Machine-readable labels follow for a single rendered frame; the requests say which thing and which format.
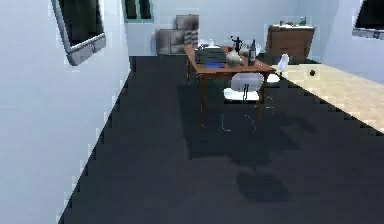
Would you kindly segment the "brown wooden table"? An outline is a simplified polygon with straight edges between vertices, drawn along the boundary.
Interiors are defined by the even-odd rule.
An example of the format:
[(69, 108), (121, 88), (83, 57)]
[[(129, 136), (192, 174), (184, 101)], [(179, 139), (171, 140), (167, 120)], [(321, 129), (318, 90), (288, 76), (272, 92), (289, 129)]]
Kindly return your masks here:
[(226, 76), (233, 76), (236, 73), (245, 73), (245, 72), (255, 72), (261, 73), (264, 76), (264, 80), (267, 80), (269, 74), (275, 72), (275, 69), (270, 65), (257, 60), (253, 66), (244, 66), (236, 65), (230, 67), (225, 64), (223, 68), (206, 68), (202, 64), (197, 64), (195, 62), (195, 48), (189, 44), (184, 46), (184, 52), (186, 55), (186, 64), (187, 72), (186, 77), (190, 77), (191, 68), (194, 68), (196, 74), (200, 77), (200, 89), (201, 89), (201, 99), (200, 99), (200, 126), (204, 126), (204, 107), (206, 105), (206, 80), (208, 78), (224, 78)]

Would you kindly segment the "white chair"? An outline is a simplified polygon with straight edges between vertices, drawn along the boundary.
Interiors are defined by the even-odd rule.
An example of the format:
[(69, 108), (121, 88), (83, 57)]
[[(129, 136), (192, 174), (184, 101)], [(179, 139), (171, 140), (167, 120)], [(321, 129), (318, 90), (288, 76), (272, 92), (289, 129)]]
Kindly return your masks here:
[(267, 76), (267, 83), (277, 83), (280, 81), (282, 73), (285, 71), (289, 64), (290, 57), (288, 54), (282, 54), (280, 61), (277, 64), (277, 71)]
[(230, 86), (223, 89), (224, 104), (256, 105), (261, 100), (258, 91), (263, 83), (261, 73), (236, 73)]

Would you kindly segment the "white round vase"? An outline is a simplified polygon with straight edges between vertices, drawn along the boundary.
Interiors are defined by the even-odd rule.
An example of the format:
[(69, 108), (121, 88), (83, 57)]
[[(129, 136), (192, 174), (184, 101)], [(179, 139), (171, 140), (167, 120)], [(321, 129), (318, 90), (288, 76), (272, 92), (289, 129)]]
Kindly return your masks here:
[(227, 55), (226, 55), (226, 63), (230, 66), (230, 67), (235, 67), (237, 65), (243, 65), (244, 64), (244, 61), (243, 59), (239, 56), (238, 52), (235, 51), (235, 50), (232, 50), (230, 51)]

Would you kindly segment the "grey stacked boxes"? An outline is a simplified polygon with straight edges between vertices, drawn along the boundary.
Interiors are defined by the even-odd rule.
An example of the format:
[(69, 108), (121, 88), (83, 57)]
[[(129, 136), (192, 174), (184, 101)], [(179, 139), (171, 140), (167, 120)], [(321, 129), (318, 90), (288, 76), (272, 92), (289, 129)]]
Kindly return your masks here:
[(196, 48), (199, 41), (199, 16), (197, 14), (177, 15), (174, 27), (155, 31), (158, 55), (184, 54), (184, 46)]

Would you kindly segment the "black figurine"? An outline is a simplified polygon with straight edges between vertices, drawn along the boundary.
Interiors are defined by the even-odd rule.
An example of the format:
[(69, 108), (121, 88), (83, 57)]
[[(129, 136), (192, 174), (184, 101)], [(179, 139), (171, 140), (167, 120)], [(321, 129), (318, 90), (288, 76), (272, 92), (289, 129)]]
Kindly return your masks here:
[(239, 53), (243, 44), (242, 40), (239, 37), (231, 38), (231, 40), (233, 41), (233, 49)]

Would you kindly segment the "dark glass bottle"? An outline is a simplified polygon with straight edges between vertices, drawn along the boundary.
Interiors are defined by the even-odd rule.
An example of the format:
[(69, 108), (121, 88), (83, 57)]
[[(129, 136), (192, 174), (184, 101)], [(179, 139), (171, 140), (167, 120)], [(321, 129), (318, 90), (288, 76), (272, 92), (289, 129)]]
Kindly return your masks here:
[(252, 43), (248, 49), (248, 66), (253, 66), (256, 61), (256, 42), (255, 39), (252, 40)]

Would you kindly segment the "green framed window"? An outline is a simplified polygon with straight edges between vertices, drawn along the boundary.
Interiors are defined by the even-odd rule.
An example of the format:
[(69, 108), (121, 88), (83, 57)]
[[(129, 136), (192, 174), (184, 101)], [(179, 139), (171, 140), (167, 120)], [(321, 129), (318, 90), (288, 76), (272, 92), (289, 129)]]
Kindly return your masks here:
[(153, 0), (121, 0), (126, 23), (152, 23), (154, 21)]

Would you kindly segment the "brown wooden cupboard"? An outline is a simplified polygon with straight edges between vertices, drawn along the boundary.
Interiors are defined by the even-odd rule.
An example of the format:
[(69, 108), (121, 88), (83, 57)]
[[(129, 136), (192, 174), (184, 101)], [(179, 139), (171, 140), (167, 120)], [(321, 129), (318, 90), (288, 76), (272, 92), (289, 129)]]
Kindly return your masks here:
[(287, 54), (291, 63), (303, 63), (308, 58), (315, 30), (312, 26), (270, 25), (265, 54), (275, 62)]

